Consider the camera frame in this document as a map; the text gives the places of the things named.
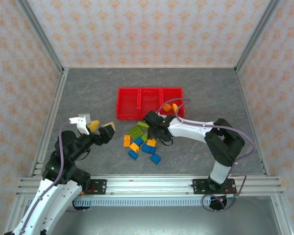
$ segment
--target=red tray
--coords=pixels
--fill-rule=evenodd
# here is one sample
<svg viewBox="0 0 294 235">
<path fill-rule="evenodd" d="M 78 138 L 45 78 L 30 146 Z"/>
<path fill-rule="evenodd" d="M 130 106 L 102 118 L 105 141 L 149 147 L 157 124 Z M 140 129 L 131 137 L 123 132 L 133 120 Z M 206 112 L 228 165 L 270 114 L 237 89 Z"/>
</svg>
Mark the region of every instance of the red tray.
<svg viewBox="0 0 294 235">
<path fill-rule="evenodd" d="M 169 99 L 182 98 L 183 90 L 181 87 L 120 87 L 117 101 L 117 119 L 143 119 L 150 111 L 157 111 L 159 107 Z M 178 106 L 182 100 L 172 101 Z M 182 107 L 178 115 L 184 117 L 185 107 Z M 173 109 L 166 112 L 164 109 L 160 114 L 174 114 Z"/>
</svg>

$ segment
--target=toy block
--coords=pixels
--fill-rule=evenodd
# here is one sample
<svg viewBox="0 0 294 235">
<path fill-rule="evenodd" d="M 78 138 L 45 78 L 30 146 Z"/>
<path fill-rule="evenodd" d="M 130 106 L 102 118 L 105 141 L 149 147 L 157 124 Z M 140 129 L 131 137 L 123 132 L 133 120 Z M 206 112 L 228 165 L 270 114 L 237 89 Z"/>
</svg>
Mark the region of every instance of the toy block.
<svg viewBox="0 0 294 235">
<path fill-rule="evenodd" d="M 138 150 L 139 150 L 139 146 L 138 146 L 136 143 L 132 143 L 129 147 L 130 147 L 135 153 L 137 153 Z"/>
<path fill-rule="evenodd" d="M 150 146 L 149 145 L 147 145 L 147 144 L 144 144 L 143 145 L 143 147 L 142 147 L 142 151 L 144 152 L 144 153 L 149 153 L 150 152 Z"/>
<path fill-rule="evenodd" d="M 140 137 L 138 137 L 134 140 L 134 143 L 136 143 L 138 146 L 140 146 L 143 142 L 144 142 L 143 139 Z"/>
<path fill-rule="evenodd" d="M 131 156 L 134 160 L 138 158 L 138 154 L 135 153 L 133 150 L 129 150 L 128 152 L 129 156 Z"/>
<path fill-rule="evenodd" d="M 123 141 L 123 147 L 129 147 L 131 145 L 131 136 L 125 135 Z"/>
<path fill-rule="evenodd" d="M 173 104 L 173 112 L 174 112 L 174 114 L 176 113 L 176 110 L 177 110 L 177 108 L 178 108 L 178 106 L 176 105 L 176 104 Z"/>
<path fill-rule="evenodd" d="M 171 105 L 169 105 L 169 104 L 165 104 L 165 106 L 163 107 L 163 109 L 164 109 L 166 112 L 168 112 L 168 111 L 170 111 L 170 110 L 172 109 L 172 107 L 171 107 Z"/>
<path fill-rule="evenodd" d="M 154 154 L 156 152 L 155 147 L 150 147 L 149 153 Z"/>
<path fill-rule="evenodd" d="M 148 129 L 148 128 L 149 128 L 149 126 L 148 126 L 146 123 L 142 122 L 142 121 L 139 121 L 139 122 L 137 123 L 137 125 L 138 125 L 140 128 L 143 128 L 143 129 Z"/>
<path fill-rule="evenodd" d="M 130 136 L 132 137 L 133 140 L 137 139 L 138 137 L 141 137 L 144 132 L 141 130 L 139 126 L 134 126 L 132 129 L 128 131 Z"/>
<path fill-rule="evenodd" d="M 150 160 L 155 163 L 155 164 L 158 164 L 160 161 L 161 161 L 161 158 L 157 155 L 157 154 L 153 154 L 151 157 L 150 157 Z"/>
<path fill-rule="evenodd" d="M 147 144 L 148 144 L 149 146 L 155 147 L 156 144 L 157 144 L 157 140 L 155 140 L 155 139 L 150 139 L 150 140 L 147 141 Z"/>
<path fill-rule="evenodd" d="M 147 132 L 141 136 L 141 138 L 142 138 L 142 140 L 143 140 L 144 142 L 147 141 L 147 139 L 148 139 L 147 136 L 148 136 L 148 133 L 147 133 Z"/>
</svg>

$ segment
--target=orange object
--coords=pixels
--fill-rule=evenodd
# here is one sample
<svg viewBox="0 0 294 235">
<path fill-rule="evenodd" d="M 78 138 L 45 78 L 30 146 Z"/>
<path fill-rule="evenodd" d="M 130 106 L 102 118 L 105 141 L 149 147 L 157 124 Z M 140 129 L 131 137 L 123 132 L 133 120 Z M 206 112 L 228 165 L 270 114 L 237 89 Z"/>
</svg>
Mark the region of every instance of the orange object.
<svg viewBox="0 0 294 235">
<path fill-rule="evenodd" d="M 173 104 L 172 107 L 173 107 L 173 112 L 174 112 L 174 114 L 175 114 L 175 113 L 176 113 L 176 110 L 177 110 L 177 108 L 178 108 L 178 106 L 177 106 L 176 104 Z"/>
<path fill-rule="evenodd" d="M 130 148 L 135 152 L 137 153 L 138 150 L 139 150 L 139 146 L 136 144 L 136 143 L 133 143 L 130 145 Z"/>
<path fill-rule="evenodd" d="M 131 136 L 125 135 L 123 141 L 123 147 L 129 147 L 131 145 Z"/>
<path fill-rule="evenodd" d="M 149 145 L 149 146 L 155 147 L 156 144 L 157 144 L 157 140 L 155 140 L 155 139 L 151 139 L 151 140 L 147 141 L 147 145 Z"/>
<path fill-rule="evenodd" d="M 168 112 L 168 111 L 170 111 L 170 110 L 172 109 L 172 107 L 171 107 L 171 105 L 169 105 L 169 104 L 165 104 L 165 106 L 163 107 L 163 109 L 164 109 L 166 112 Z"/>
</svg>

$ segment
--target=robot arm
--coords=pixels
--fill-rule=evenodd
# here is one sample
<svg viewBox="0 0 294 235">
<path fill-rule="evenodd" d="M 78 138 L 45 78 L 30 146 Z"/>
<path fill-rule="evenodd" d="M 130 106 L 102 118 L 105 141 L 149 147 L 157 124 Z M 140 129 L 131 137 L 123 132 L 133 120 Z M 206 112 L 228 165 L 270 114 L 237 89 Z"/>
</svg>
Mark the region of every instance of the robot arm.
<svg viewBox="0 0 294 235">
<path fill-rule="evenodd" d="M 144 121 L 149 125 L 148 138 L 170 141 L 172 137 L 186 137 L 207 144 L 216 160 L 208 179 L 210 181 L 209 188 L 217 191 L 226 180 L 234 161 L 245 145 L 245 141 L 236 132 L 218 129 L 218 126 L 231 127 L 224 119 L 219 118 L 216 122 L 182 120 L 194 125 L 182 123 L 173 115 L 162 117 L 154 111 L 150 111 L 144 117 Z M 205 127 L 205 125 L 213 125 L 215 128 Z"/>
<path fill-rule="evenodd" d="M 64 167 L 60 180 L 41 198 L 41 194 L 46 191 L 60 172 L 60 145 L 59 137 L 55 143 L 55 151 L 51 154 L 50 160 L 45 166 L 43 179 L 40 182 L 39 189 L 29 206 L 25 216 L 18 226 L 5 235 L 49 235 L 54 226 L 60 219 L 64 211 L 72 204 L 82 191 L 87 191 L 90 187 L 90 174 L 77 168 L 75 161 L 83 153 L 90 151 L 93 144 L 102 145 L 108 143 L 115 132 L 114 123 L 108 123 L 101 126 L 95 134 L 99 121 L 90 121 L 89 114 L 81 114 L 78 117 L 70 118 L 71 124 L 76 124 L 80 136 L 77 138 L 72 131 L 61 133 Z"/>
</svg>

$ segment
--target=patterned wall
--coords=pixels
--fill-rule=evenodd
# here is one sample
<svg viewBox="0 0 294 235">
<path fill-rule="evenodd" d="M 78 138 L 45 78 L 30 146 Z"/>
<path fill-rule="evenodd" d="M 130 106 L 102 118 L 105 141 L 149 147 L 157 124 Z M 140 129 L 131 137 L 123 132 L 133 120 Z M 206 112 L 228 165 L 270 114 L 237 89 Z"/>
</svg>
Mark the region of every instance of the patterned wall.
<svg viewBox="0 0 294 235">
<path fill-rule="evenodd" d="M 234 67 L 270 0 L 29 0 L 65 67 Z"/>
<path fill-rule="evenodd" d="M 294 0 L 284 0 L 240 74 L 272 175 L 283 176 L 294 219 Z"/>
<path fill-rule="evenodd" d="M 0 235 L 27 177 L 58 73 L 15 0 L 0 0 Z"/>
</svg>

